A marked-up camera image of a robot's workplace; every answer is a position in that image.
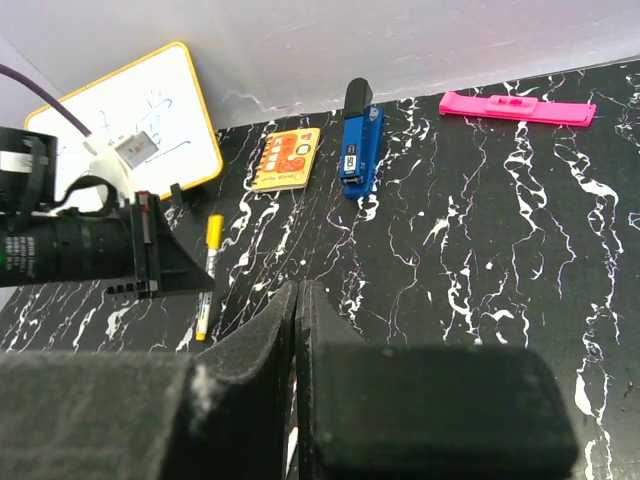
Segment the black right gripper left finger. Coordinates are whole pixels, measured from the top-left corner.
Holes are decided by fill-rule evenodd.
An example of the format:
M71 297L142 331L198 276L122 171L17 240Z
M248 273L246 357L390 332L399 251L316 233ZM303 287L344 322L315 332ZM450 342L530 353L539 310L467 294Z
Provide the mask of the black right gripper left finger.
M298 286L208 350L5 353L5 479L281 479Z

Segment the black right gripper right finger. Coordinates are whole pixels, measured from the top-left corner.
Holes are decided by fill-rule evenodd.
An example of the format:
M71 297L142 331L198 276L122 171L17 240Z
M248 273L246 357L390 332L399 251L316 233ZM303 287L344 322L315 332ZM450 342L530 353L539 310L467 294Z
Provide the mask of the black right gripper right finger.
M301 478L571 476L578 442L537 353L368 341L313 280L295 326Z

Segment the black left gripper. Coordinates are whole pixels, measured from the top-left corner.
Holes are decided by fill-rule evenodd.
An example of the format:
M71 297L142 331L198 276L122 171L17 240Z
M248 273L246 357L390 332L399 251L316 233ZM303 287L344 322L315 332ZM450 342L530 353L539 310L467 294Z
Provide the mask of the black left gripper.
M54 197L57 139L1 130L1 284L18 287L109 280L110 294L138 300L210 291L213 279L171 232L148 191L121 201L108 181L85 175L69 193L103 187L96 211Z

